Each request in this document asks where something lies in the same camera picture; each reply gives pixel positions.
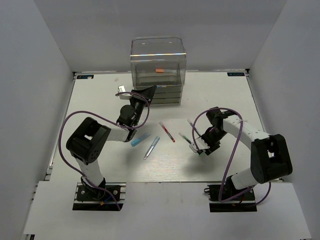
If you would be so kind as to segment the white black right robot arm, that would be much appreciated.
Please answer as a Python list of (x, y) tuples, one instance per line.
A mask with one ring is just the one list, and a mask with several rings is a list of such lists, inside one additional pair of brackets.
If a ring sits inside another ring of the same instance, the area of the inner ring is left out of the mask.
[(269, 134), (247, 123), (228, 108), (213, 107), (203, 112), (211, 126), (191, 144), (207, 156), (216, 151), (227, 134), (236, 138), (227, 166), (231, 166), (239, 143), (250, 150), (249, 168), (233, 175), (224, 171), (217, 199), (221, 203), (236, 200), (259, 184), (289, 176), (293, 172), (287, 142), (281, 134)]

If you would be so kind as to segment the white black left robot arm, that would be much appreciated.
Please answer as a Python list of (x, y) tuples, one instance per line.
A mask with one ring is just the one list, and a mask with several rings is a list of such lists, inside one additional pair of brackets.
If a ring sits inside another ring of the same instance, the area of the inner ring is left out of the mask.
[(101, 117), (107, 125), (102, 125), (92, 117), (86, 117), (66, 142), (66, 149), (76, 159), (80, 167), (82, 181), (89, 186), (88, 193), (99, 200), (105, 196), (106, 181), (103, 177), (98, 157), (106, 142), (129, 142), (142, 125), (138, 125), (145, 107), (149, 108), (157, 86), (140, 90), (125, 91), (118, 87), (117, 96), (129, 100), (121, 107), (116, 122)]

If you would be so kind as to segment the orange capped eraser stick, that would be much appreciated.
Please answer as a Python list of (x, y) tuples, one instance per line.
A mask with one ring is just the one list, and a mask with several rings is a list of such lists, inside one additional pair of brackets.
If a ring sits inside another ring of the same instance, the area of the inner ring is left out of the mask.
[(158, 74), (163, 74), (165, 72), (165, 70), (162, 69), (162, 68), (156, 68), (155, 72), (158, 73)]

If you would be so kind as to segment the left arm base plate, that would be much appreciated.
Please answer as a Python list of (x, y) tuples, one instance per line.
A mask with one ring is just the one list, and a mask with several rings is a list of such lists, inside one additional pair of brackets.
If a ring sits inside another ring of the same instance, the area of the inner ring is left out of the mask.
[(89, 188), (78, 182), (75, 189), (73, 211), (117, 212), (125, 203), (126, 183), (106, 183), (105, 189), (111, 194)]

